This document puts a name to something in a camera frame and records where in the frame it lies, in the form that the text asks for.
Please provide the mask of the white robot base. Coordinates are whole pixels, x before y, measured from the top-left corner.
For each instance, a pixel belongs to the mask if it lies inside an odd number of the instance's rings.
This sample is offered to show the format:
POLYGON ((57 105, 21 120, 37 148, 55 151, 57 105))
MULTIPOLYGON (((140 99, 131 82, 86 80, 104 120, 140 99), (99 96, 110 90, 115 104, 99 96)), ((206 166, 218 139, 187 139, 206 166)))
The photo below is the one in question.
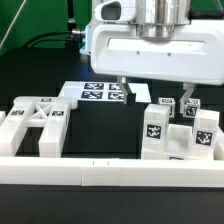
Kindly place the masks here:
POLYGON ((91 36, 92 36, 91 26, 87 25, 85 28, 85 37, 83 38, 83 46, 79 50, 80 58, 86 62, 90 60, 91 55, 91 36))

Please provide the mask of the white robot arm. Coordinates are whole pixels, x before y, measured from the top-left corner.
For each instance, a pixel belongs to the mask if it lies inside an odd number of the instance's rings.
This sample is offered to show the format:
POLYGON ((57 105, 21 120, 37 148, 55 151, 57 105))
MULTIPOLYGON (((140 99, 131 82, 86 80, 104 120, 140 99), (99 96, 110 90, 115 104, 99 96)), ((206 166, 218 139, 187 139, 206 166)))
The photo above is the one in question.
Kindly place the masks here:
POLYGON ((190 12, 190 0, 109 0, 95 8, 97 73, 182 82, 180 112, 198 84, 224 84, 224 18, 190 12))

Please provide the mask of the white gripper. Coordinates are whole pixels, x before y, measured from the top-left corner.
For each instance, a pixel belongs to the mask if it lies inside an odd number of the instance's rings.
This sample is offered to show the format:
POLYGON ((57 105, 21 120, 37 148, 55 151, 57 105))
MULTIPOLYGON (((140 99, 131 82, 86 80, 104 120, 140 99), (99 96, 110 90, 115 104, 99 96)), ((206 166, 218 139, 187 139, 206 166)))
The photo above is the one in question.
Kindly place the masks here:
POLYGON ((139 38, 132 25, 98 26, 91 41, 91 66, 96 73, 116 75, 124 103, 133 106, 136 94, 125 77, 183 84, 180 113, 195 84, 224 84, 224 23, 179 26, 169 40, 139 38))

